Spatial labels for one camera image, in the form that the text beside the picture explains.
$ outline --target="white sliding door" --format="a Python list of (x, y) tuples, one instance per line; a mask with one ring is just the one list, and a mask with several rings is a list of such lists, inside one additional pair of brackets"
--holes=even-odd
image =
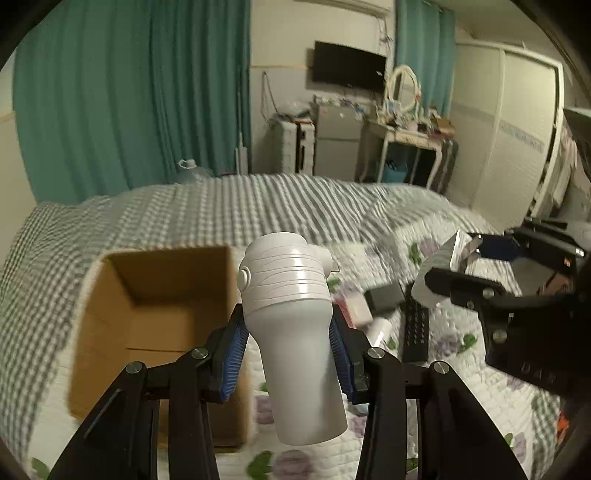
[(561, 65), (484, 42), (458, 45), (457, 57), (450, 119), (459, 154), (446, 195), (498, 229), (518, 225), (535, 213), (554, 166)]

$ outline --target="checkered blanket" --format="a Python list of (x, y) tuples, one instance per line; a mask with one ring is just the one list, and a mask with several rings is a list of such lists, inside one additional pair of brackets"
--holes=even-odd
[[(441, 243), (455, 229), (492, 232), (480, 216), (424, 189), (306, 176), (203, 179), (94, 197), (75, 207), (43, 203), (15, 238), (0, 276), (0, 435), (26, 463), (80, 286), (105, 252), (244, 247), (266, 233), (289, 231), (336, 249), (361, 244), (373, 252), (382, 282), (406, 283), (418, 269), (409, 260), (409, 242)], [(496, 262), (491, 268), (518, 290), (508, 265)], [(372, 284), (351, 274), (357, 284)], [(537, 476), (553, 457), (558, 401), (533, 387), (527, 391), (531, 471)]]

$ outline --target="curtain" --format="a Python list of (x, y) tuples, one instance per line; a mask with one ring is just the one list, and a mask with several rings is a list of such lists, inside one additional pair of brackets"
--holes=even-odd
[[(64, 0), (17, 50), (14, 109), (38, 201), (234, 170), (249, 139), (248, 0)], [(238, 105), (238, 93), (241, 102)]]
[(453, 11), (423, 0), (397, 0), (395, 64), (408, 65), (421, 82), (421, 106), (449, 114), (456, 50)]

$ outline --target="television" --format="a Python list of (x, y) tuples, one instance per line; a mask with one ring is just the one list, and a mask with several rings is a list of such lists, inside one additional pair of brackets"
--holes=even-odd
[(312, 81), (382, 92), (386, 57), (358, 48), (317, 41)]

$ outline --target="remote control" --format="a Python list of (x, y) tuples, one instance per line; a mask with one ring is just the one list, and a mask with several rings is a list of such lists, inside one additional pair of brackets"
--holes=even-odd
[(404, 346), (402, 362), (426, 362), (429, 352), (429, 309), (423, 307), (410, 295), (412, 285), (407, 289), (404, 302)]

